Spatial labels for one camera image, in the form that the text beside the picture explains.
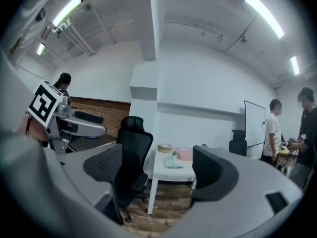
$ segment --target whiteboard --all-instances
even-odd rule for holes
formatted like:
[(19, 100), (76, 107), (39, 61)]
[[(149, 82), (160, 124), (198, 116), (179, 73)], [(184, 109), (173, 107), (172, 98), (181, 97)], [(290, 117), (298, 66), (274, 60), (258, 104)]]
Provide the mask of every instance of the whiteboard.
[(263, 144), (265, 141), (265, 108), (248, 101), (244, 101), (244, 107), (247, 146)]

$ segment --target pink box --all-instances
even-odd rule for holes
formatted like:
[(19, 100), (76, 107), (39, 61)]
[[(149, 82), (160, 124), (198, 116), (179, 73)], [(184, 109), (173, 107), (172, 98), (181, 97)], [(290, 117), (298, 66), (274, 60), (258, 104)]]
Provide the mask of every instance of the pink box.
[(193, 149), (184, 147), (175, 147), (177, 158), (180, 161), (193, 161)]

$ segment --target white t-shirt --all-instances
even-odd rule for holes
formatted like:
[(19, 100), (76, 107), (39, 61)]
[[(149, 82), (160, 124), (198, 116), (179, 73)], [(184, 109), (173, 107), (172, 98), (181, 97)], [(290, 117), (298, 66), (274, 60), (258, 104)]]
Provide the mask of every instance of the white t-shirt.
[(279, 126), (278, 120), (276, 116), (270, 113), (266, 119), (265, 124), (265, 143), (263, 148), (263, 155), (265, 156), (272, 156), (272, 148), (269, 142), (269, 135), (274, 133), (274, 141), (275, 141), (275, 149), (276, 153), (278, 153), (279, 146), (281, 145), (282, 141), (282, 133), (281, 128)]

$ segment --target brick wall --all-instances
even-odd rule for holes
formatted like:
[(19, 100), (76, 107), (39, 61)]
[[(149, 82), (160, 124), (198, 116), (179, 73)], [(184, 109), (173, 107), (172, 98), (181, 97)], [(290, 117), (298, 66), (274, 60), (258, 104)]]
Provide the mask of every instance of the brick wall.
[(123, 118), (129, 116), (130, 104), (71, 97), (71, 107), (104, 118), (107, 134), (117, 137)]

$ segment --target white table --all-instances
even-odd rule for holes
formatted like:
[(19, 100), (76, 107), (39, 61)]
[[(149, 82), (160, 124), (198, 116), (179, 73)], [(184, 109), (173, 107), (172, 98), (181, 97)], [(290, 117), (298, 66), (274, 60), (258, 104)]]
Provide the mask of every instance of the white table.
[(148, 214), (152, 214), (155, 195), (157, 193), (158, 180), (164, 181), (193, 181), (192, 189), (196, 186), (196, 175), (192, 168), (192, 161), (178, 161), (179, 165), (183, 166), (182, 169), (167, 169), (164, 166), (164, 158), (171, 156), (172, 153), (161, 153), (156, 151), (155, 161), (153, 168), (153, 179), (151, 194), (149, 200)]

